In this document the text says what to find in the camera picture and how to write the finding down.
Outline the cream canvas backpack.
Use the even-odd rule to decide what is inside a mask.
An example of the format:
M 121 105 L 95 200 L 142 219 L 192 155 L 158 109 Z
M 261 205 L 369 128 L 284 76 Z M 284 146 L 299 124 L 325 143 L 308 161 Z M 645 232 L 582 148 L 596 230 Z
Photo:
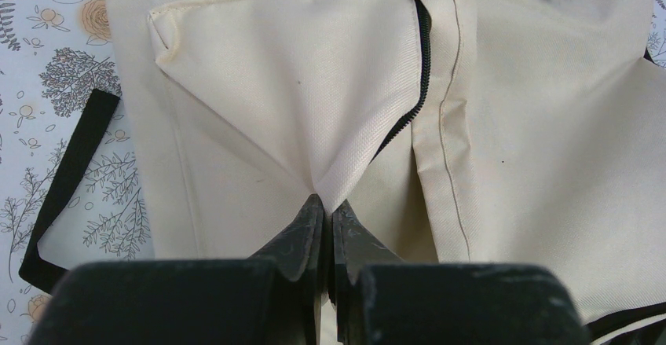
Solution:
M 245 259 L 348 203 L 413 263 L 541 266 L 588 344 L 665 329 L 665 71 L 653 0 L 105 0 L 120 95 L 94 89 L 20 276 L 95 262 Z M 153 255 L 66 269 L 40 245 L 119 106 Z

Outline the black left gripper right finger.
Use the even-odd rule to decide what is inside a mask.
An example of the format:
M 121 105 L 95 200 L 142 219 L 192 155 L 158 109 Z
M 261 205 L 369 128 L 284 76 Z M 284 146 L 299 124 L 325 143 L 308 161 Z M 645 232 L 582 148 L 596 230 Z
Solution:
M 406 262 L 348 203 L 333 213 L 331 235 L 341 343 L 590 343 L 565 286 L 541 266 Z

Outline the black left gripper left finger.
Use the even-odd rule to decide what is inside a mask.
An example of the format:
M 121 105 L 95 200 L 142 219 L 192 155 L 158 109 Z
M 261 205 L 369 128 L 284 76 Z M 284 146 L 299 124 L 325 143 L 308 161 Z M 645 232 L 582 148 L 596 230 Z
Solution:
M 68 272 L 31 344 L 317 344 L 320 198 L 245 259 L 95 262 Z

